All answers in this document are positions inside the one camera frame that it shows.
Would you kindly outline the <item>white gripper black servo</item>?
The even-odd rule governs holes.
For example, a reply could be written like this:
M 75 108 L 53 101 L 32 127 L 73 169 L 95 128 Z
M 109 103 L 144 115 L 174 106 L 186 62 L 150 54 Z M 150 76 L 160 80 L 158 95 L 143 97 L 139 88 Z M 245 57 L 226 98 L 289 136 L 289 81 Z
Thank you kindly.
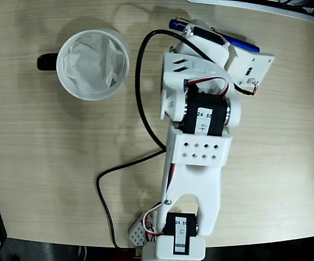
M 172 29 L 181 32 L 182 37 L 194 44 L 217 65 L 225 67 L 229 59 L 230 43 L 204 21 L 173 19 Z

